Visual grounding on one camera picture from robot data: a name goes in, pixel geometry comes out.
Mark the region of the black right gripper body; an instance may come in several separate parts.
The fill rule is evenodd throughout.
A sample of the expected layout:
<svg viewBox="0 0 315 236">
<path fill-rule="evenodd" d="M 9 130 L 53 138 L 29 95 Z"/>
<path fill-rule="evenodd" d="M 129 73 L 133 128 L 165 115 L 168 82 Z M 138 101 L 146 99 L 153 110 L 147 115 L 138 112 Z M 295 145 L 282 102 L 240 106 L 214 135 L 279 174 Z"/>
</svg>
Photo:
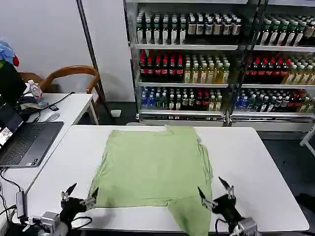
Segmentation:
<svg viewBox="0 0 315 236">
<path fill-rule="evenodd" d="M 212 212 L 222 215 L 228 225 L 237 225 L 243 219 L 235 207 L 236 197 L 225 194 L 214 199 L 214 203 L 215 206 L 212 207 Z"/>
</svg>

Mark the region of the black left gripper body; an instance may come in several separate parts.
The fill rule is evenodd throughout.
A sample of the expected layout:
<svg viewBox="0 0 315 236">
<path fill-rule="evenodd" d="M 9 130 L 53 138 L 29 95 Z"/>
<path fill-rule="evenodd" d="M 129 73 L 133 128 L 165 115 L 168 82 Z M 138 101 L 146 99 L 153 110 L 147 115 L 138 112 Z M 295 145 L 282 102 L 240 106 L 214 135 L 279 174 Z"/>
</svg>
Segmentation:
<svg viewBox="0 0 315 236">
<path fill-rule="evenodd" d="M 71 228 L 71 222 L 78 213 L 85 212 L 87 206 L 83 199 L 69 197 L 67 201 L 61 201 L 62 211 L 60 212 L 60 221 Z"/>
</svg>

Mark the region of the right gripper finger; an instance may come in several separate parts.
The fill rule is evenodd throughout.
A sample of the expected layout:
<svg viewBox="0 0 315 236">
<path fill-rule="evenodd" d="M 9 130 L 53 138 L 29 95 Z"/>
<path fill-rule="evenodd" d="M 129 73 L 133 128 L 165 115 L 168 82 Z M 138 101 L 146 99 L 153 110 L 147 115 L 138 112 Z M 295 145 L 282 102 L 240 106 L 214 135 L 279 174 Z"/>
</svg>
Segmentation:
<svg viewBox="0 0 315 236">
<path fill-rule="evenodd" d="M 216 208 L 218 203 L 212 200 L 208 200 L 206 196 L 204 195 L 204 193 L 202 192 L 202 190 L 200 189 L 200 187 L 198 186 L 197 188 L 198 188 L 199 196 L 201 198 L 201 204 L 209 210 L 213 210 L 214 208 Z"/>
<path fill-rule="evenodd" d="M 219 177 L 219 180 L 220 180 L 221 184 L 224 186 L 224 188 L 227 191 L 227 194 L 220 196 L 219 199 L 221 199 L 221 198 L 228 198 L 229 200 L 231 200 L 231 199 L 235 200 L 236 197 L 235 197 L 235 193 L 234 193 L 234 186 L 233 185 L 230 186 L 228 184 L 228 182 L 226 180 L 224 180 L 223 178 L 221 178 L 221 177 Z"/>
</svg>

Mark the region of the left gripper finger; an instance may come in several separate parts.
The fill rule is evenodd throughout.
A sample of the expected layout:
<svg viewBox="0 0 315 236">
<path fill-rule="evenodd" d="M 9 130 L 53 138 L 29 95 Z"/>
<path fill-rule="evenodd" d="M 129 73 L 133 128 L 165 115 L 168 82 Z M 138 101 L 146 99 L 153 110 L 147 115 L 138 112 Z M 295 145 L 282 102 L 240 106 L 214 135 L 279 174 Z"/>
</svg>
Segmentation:
<svg viewBox="0 0 315 236">
<path fill-rule="evenodd" d="M 61 202 L 66 202 L 69 199 L 70 194 L 73 192 L 74 188 L 76 187 L 77 183 L 74 183 L 73 185 L 71 185 L 70 187 L 67 188 L 66 191 L 62 191 L 61 193 L 61 197 L 62 200 Z"/>
<path fill-rule="evenodd" d="M 79 204 L 86 207 L 86 209 L 91 209 L 96 204 L 97 196 L 98 196 L 99 187 L 97 187 L 90 197 L 87 197 L 84 200 L 81 200 Z"/>
</svg>

